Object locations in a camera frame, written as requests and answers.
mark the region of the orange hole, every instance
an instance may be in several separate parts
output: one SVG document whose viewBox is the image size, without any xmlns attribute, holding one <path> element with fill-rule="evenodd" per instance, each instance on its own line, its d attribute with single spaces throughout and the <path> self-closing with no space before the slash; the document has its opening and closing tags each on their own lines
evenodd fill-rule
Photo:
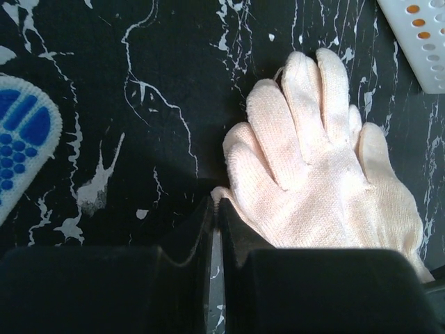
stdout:
<svg viewBox="0 0 445 334">
<path fill-rule="evenodd" d="M 424 19 L 415 19 L 412 22 L 413 26 L 424 26 L 425 25 L 425 20 Z"/>
<path fill-rule="evenodd" d="M 422 40 L 425 40 L 426 38 L 429 38 L 431 36 L 430 33 L 427 33 L 426 31 L 422 31 L 421 33 L 417 34 L 417 37 L 421 38 Z"/>
<path fill-rule="evenodd" d="M 406 8 L 406 11 L 411 14 L 414 14 L 420 11 L 420 7 L 418 7 L 417 5 L 411 5 Z"/>
</svg>

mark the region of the black plastic part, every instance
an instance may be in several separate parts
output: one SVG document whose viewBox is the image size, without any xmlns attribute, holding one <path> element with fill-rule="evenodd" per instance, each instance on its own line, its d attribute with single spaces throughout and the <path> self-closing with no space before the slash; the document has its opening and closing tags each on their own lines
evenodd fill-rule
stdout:
<svg viewBox="0 0 445 334">
<path fill-rule="evenodd" d="M 227 333 L 442 333 L 399 253 L 262 249 L 228 200 L 218 218 Z"/>
<path fill-rule="evenodd" d="M 32 247 L 0 262 L 0 333 L 206 330 L 213 202 L 153 247 Z"/>
<path fill-rule="evenodd" d="M 445 279 L 438 279 L 435 282 L 424 286 L 426 298 L 429 300 L 437 320 L 442 328 L 445 328 Z"/>
</svg>

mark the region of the white plastic basket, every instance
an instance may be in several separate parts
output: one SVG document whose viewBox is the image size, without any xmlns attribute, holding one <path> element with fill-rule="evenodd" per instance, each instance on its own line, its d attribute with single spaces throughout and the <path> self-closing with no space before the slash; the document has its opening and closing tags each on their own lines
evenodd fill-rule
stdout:
<svg viewBox="0 0 445 334">
<path fill-rule="evenodd" d="M 445 94 L 445 0 L 378 0 L 417 80 Z"/>
</svg>

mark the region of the blue and white mat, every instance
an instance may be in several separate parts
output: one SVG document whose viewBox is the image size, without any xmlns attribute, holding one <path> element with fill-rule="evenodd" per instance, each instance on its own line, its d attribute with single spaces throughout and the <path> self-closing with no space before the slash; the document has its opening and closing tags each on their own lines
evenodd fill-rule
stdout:
<svg viewBox="0 0 445 334">
<path fill-rule="evenodd" d="M 58 107 L 46 93 L 0 76 L 0 225 L 53 154 L 61 132 Z"/>
</svg>

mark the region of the knit glove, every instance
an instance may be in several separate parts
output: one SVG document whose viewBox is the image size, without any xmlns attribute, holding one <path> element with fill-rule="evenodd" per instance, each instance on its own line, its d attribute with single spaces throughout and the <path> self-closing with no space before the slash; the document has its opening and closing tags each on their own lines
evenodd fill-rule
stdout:
<svg viewBox="0 0 445 334">
<path fill-rule="evenodd" d="M 432 280 L 417 255 L 416 204 L 391 168 L 383 133 L 366 124 L 357 159 L 358 112 L 349 107 L 346 71 L 326 49 L 317 59 L 321 89 L 312 61 L 298 52 L 283 70 L 283 93 L 271 80 L 254 87 L 251 127 L 239 125 L 225 140 L 232 193 L 215 189 L 213 197 L 228 197 L 276 247 L 390 248 L 422 281 Z"/>
</svg>

